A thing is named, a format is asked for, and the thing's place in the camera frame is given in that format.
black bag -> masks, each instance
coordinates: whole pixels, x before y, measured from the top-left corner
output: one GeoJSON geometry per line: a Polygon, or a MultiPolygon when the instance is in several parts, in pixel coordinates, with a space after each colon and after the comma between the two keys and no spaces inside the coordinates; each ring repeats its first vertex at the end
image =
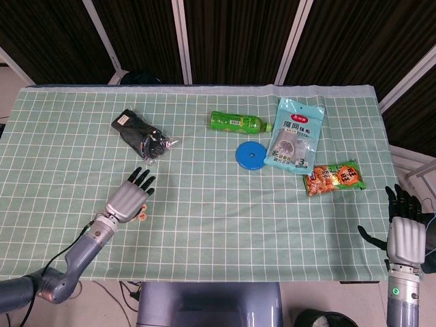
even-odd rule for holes
{"type": "Polygon", "coordinates": [[[144,160],[156,159],[170,148],[171,141],[156,127],[145,123],[133,111],[124,110],[111,124],[144,160]]]}

snack bag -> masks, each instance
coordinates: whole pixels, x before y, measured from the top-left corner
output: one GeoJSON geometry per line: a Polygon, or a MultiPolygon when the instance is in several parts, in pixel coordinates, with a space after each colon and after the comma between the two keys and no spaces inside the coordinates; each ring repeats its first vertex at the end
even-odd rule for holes
{"type": "Polygon", "coordinates": [[[359,167],[354,160],[339,164],[315,166],[311,176],[305,176],[307,194],[334,191],[335,189],[365,188],[359,167]]]}

blue round lid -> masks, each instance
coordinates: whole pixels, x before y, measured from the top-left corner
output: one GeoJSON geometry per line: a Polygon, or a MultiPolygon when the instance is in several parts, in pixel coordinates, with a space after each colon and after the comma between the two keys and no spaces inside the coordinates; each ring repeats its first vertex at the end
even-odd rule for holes
{"type": "Polygon", "coordinates": [[[265,146],[253,141],[242,143],[236,150],[236,161],[242,168],[248,170],[262,168],[265,157],[265,146]]]}

robotic hand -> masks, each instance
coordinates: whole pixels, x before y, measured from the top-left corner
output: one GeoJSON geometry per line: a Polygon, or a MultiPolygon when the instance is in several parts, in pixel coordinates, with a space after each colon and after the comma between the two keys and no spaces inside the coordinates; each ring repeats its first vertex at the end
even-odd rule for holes
{"type": "Polygon", "coordinates": [[[388,327],[418,327],[420,264],[425,261],[425,225],[421,204],[395,185],[396,195],[386,187],[389,199],[388,241],[368,235],[358,226],[367,242],[387,251],[385,260],[388,279],[388,327]]]}
{"type": "Polygon", "coordinates": [[[21,278],[0,282],[0,313],[18,309],[29,302],[32,305],[36,295],[56,304],[71,296],[81,274],[114,236],[118,224],[132,220],[154,193],[155,190],[149,187],[156,177],[152,176],[142,184],[150,170],[145,170],[137,178],[140,171],[141,167],[130,175],[107,201],[105,212],[96,214],[95,219],[85,226],[73,244],[64,250],[69,250],[65,255],[65,273],[49,267],[56,258],[54,257],[43,269],[21,278]]]}

plastic package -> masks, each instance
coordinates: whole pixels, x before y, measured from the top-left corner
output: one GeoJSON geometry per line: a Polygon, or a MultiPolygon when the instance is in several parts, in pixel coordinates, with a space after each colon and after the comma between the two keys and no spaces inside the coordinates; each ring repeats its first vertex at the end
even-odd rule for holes
{"type": "Polygon", "coordinates": [[[323,118],[324,108],[281,98],[264,163],[310,175],[323,118]]]}
{"type": "Polygon", "coordinates": [[[309,196],[327,193],[335,189],[365,188],[359,167],[354,160],[339,164],[315,166],[311,176],[305,176],[309,196]]]}
{"type": "Polygon", "coordinates": [[[156,127],[145,123],[133,111],[126,109],[111,124],[128,145],[148,164],[171,149],[177,141],[164,136],[156,127]]]}

